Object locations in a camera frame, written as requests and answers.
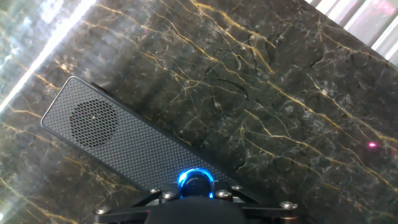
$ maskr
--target screw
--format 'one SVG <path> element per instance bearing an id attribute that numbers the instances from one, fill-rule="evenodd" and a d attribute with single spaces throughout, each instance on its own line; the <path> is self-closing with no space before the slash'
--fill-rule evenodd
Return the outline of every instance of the screw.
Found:
<path id="1" fill-rule="evenodd" d="M 231 187 L 232 188 L 232 190 L 242 190 L 242 186 L 239 186 L 239 185 L 235 185 L 235 186 L 232 186 Z"/>
<path id="2" fill-rule="evenodd" d="M 295 209 L 295 208 L 297 208 L 297 204 L 294 204 L 292 202 L 281 202 L 279 205 L 282 208 L 284 208 L 284 209 Z"/>
<path id="3" fill-rule="evenodd" d="M 162 197 L 166 200 L 173 199 L 176 196 L 174 192 L 163 192 Z"/>
<path id="4" fill-rule="evenodd" d="M 150 192 L 151 192 L 152 194 L 154 194 L 154 193 L 160 192 L 160 190 L 152 189 L 152 190 L 150 190 Z"/>
<path id="5" fill-rule="evenodd" d="M 219 190 L 215 195 L 217 198 L 228 198 L 232 196 L 231 192 L 228 192 L 227 190 Z"/>
<path id="6" fill-rule="evenodd" d="M 107 214 L 108 212 L 111 211 L 111 207 L 109 206 L 102 206 L 101 208 L 97 209 L 95 211 L 95 213 L 97 213 L 98 215 L 102 215 L 102 214 Z"/>

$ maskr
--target dark marble countertop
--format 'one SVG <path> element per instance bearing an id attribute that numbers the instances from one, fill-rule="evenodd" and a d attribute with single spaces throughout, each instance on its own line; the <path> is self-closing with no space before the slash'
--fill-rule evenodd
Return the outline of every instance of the dark marble countertop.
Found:
<path id="1" fill-rule="evenodd" d="M 398 72 L 302 0 L 5 0 L 0 33 L 0 223 L 139 195 L 40 127 L 72 75 L 303 223 L 398 222 Z"/>

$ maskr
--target black speaker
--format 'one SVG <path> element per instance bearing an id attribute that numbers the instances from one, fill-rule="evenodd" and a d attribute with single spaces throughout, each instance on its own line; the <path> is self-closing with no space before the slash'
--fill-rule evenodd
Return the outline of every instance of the black speaker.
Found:
<path id="1" fill-rule="evenodd" d="M 142 190 L 176 182 L 181 172 L 192 168 L 204 168 L 216 180 L 235 184 L 231 174 L 190 146 L 77 77 L 68 79 L 41 124 Z"/>

